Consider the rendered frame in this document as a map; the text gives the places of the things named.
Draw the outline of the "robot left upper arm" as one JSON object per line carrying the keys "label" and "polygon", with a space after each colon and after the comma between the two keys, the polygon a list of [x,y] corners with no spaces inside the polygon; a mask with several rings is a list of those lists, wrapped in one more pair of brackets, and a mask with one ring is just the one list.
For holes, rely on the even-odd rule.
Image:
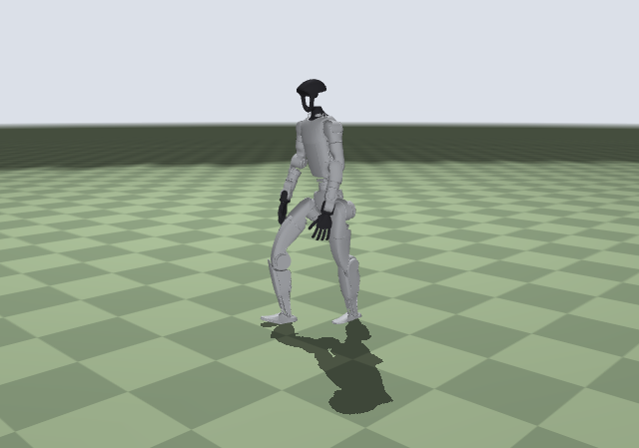
{"label": "robot left upper arm", "polygon": [[[342,171],[344,170],[344,155],[342,146],[342,132],[343,127],[341,122],[326,120],[323,121],[323,132],[328,139],[329,151],[333,156],[333,161],[339,161],[342,164]],[[327,169],[329,171],[328,165]],[[329,172],[330,173],[330,172]]]}

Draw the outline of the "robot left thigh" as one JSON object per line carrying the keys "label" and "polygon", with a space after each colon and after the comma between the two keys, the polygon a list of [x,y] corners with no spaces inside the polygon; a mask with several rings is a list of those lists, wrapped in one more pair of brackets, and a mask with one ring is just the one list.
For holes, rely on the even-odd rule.
{"label": "robot left thigh", "polygon": [[[349,254],[350,229],[345,223],[355,216],[355,205],[351,201],[337,198],[331,218],[331,229],[329,235],[329,245],[333,259],[337,266],[347,271],[349,260],[355,258]],[[356,259],[356,258],[355,258]]]}

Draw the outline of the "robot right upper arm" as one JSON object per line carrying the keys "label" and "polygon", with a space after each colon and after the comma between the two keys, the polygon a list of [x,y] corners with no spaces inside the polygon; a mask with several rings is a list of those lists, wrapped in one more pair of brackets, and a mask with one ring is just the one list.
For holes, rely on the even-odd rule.
{"label": "robot right upper arm", "polygon": [[297,122],[296,131],[297,131],[297,140],[296,140],[296,150],[297,153],[292,158],[292,166],[303,169],[307,164],[307,155],[305,152],[304,144],[302,141],[302,132],[301,132],[301,124],[302,121]]}

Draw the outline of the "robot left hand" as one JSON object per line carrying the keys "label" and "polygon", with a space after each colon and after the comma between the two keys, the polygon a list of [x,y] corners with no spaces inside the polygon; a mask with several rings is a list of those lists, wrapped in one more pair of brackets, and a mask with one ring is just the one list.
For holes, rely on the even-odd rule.
{"label": "robot left hand", "polygon": [[322,233],[321,240],[324,240],[326,230],[327,230],[326,240],[329,239],[329,235],[330,235],[330,229],[331,229],[331,218],[330,218],[330,216],[333,215],[334,208],[333,208],[333,211],[331,213],[329,213],[329,212],[326,212],[326,211],[323,210],[324,205],[325,205],[325,201],[322,203],[322,206],[321,206],[321,210],[320,210],[321,215],[318,216],[318,219],[315,220],[309,226],[309,229],[312,229],[312,227],[315,224],[317,224],[316,230],[315,230],[315,232],[314,232],[314,234],[312,236],[312,238],[314,238],[316,236],[318,230],[319,230],[319,234],[318,234],[317,240],[320,239],[320,235],[321,235],[322,230],[323,230],[323,233]]}

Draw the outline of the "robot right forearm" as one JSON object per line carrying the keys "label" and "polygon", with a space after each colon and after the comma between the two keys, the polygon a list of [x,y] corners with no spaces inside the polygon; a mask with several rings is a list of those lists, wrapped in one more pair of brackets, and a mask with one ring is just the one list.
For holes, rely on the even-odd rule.
{"label": "robot right forearm", "polygon": [[296,169],[296,167],[292,166],[292,161],[291,161],[288,172],[289,173],[284,183],[284,188],[281,190],[280,195],[282,194],[282,191],[287,191],[288,192],[287,200],[290,200],[293,197],[293,191],[296,187],[296,184],[298,182],[299,176],[301,175],[301,172],[300,170]]}

